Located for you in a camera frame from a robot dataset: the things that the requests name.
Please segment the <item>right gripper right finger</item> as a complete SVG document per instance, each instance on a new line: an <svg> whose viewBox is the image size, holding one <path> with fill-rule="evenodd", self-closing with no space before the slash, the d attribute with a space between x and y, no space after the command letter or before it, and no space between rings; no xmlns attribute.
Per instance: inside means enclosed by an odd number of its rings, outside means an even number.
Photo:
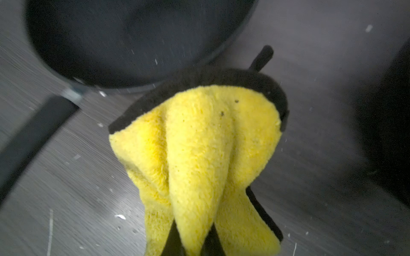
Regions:
<svg viewBox="0 0 410 256"><path fill-rule="evenodd" d="M200 256L225 256L215 224L212 225L205 239Z"/></svg>

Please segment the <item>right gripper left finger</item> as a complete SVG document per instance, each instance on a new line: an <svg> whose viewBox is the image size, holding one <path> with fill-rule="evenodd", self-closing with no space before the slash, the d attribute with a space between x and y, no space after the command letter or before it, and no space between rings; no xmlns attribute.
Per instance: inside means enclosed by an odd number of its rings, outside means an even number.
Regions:
<svg viewBox="0 0 410 256"><path fill-rule="evenodd" d="M186 256L175 221L171 225L161 256Z"/></svg>

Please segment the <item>yellow microfiber cloth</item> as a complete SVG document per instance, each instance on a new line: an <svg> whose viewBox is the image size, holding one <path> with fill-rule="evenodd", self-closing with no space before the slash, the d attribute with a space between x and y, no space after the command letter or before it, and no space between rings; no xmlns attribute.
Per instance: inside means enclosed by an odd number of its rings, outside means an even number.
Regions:
<svg viewBox="0 0 410 256"><path fill-rule="evenodd" d="M186 256L200 256L213 224L226 256L275 256L283 234L251 183L272 157L289 114L261 69L201 67L133 103L109 127L112 150L144 205L147 256L160 256L173 221Z"/></svg>

